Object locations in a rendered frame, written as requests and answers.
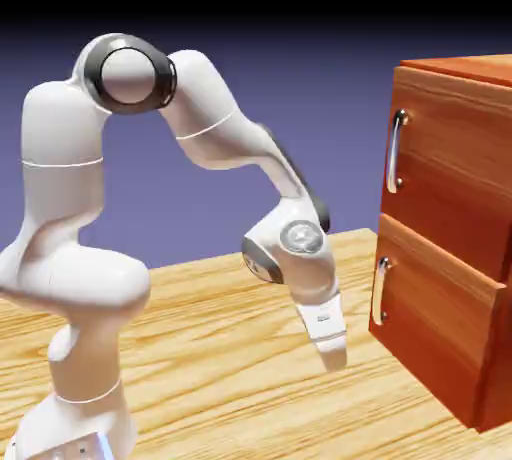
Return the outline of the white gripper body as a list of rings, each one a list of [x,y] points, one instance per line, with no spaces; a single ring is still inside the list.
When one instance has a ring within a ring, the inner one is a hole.
[[[343,370],[347,364],[347,327],[341,294],[320,305],[296,304],[296,309],[325,369]]]

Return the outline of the reddish wooden cabinet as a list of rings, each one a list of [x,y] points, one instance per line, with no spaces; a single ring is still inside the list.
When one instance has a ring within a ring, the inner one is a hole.
[[[369,329],[460,422],[512,422],[512,54],[394,71]]]

